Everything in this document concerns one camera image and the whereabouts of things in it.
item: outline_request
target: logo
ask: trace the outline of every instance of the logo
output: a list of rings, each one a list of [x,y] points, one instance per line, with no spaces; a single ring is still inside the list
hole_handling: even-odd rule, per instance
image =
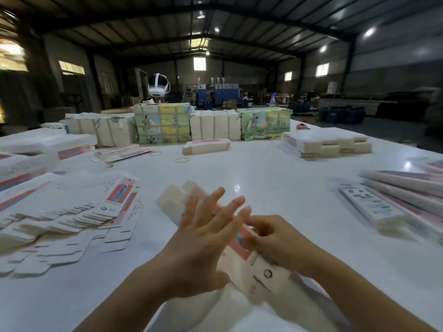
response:
[[[265,279],[270,279],[270,278],[272,277],[272,271],[270,271],[269,269],[266,269],[266,270],[263,272],[263,275],[264,275],[264,278],[265,278]]]

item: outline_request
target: white machine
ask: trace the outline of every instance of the white machine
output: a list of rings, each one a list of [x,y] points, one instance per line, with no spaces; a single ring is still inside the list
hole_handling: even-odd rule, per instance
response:
[[[155,73],[149,77],[147,88],[150,96],[163,98],[171,90],[171,85],[166,76]]]

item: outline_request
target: hand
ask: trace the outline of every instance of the hand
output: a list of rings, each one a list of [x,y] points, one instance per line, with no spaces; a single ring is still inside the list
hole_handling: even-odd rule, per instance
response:
[[[243,196],[231,201],[213,217],[213,210],[224,189],[206,197],[197,208],[198,197],[191,197],[182,216],[182,224],[164,249],[145,265],[152,265],[164,279],[168,299],[189,297],[223,288],[230,282],[226,273],[216,271],[226,245],[237,234],[251,214],[251,207],[234,212],[245,202]]]
[[[329,255],[280,216],[250,216],[245,223],[259,236],[243,239],[243,247],[262,252],[279,265],[310,277]]]

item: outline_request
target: right hand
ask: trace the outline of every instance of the right hand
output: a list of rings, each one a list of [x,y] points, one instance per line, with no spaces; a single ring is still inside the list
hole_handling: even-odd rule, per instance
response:
[[[258,236],[244,238],[244,248],[262,252],[303,276],[312,277],[330,256],[280,216],[250,216],[245,224],[253,226]]]

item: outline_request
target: green printed package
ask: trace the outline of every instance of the green printed package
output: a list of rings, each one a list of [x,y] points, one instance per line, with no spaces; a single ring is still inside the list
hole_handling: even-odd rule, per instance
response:
[[[189,104],[136,105],[131,109],[135,114],[140,144],[181,143],[191,140]]]
[[[273,139],[291,130],[291,110],[286,108],[238,109],[241,116],[241,138]]]

